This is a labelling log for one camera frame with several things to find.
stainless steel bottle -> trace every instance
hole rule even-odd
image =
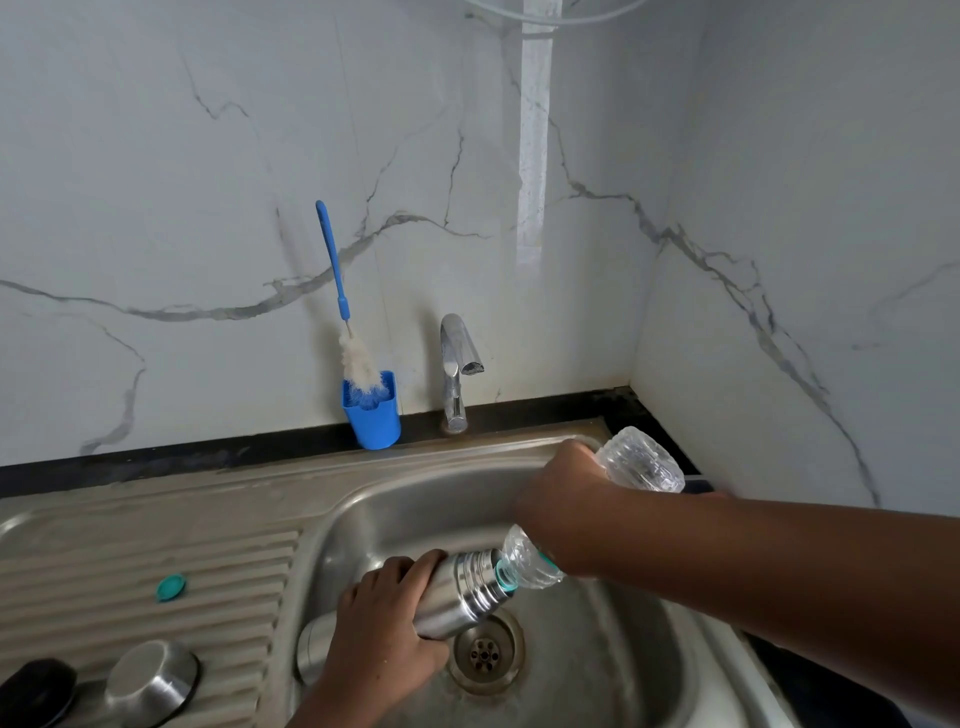
[[[428,640],[446,640],[469,629],[512,595],[496,580],[500,559],[495,548],[447,556],[437,565],[414,615],[417,634]],[[317,617],[300,632],[297,670],[304,685],[314,683],[324,668],[336,612]]]

steel bowl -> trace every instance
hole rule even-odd
[[[124,728],[155,728],[183,709],[199,675],[200,662],[182,644],[151,640],[113,666],[104,699]]]

hand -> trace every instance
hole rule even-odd
[[[446,643],[421,639],[413,624],[423,590],[444,557],[434,550],[416,563],[389,558],[343,593],[310,724],[373,726],[446,664]]]
[[[589,536],[589,516],[608,507],[609,498],[622,490],[607,478],[590,448],[565,440],[520,494],[516,522],[558,567],[587,575],[581,545]]]

ridged drainboard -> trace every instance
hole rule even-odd
[[[77,669],[66,728],[112,725],[103,706],[110,668],[135,644],[176,639],[204,666],[190,709],[172,728],[250,724],[274,639],[298,529],[157,548],[124,544],[0,560],[0,680],[57,657]],[[157,582],[179,572],[187,591],[158,604]]]

black lid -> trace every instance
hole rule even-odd
[[[66,713],[77,671],[54,658],[33,660],[0,685],[0,728],[45,728]]]

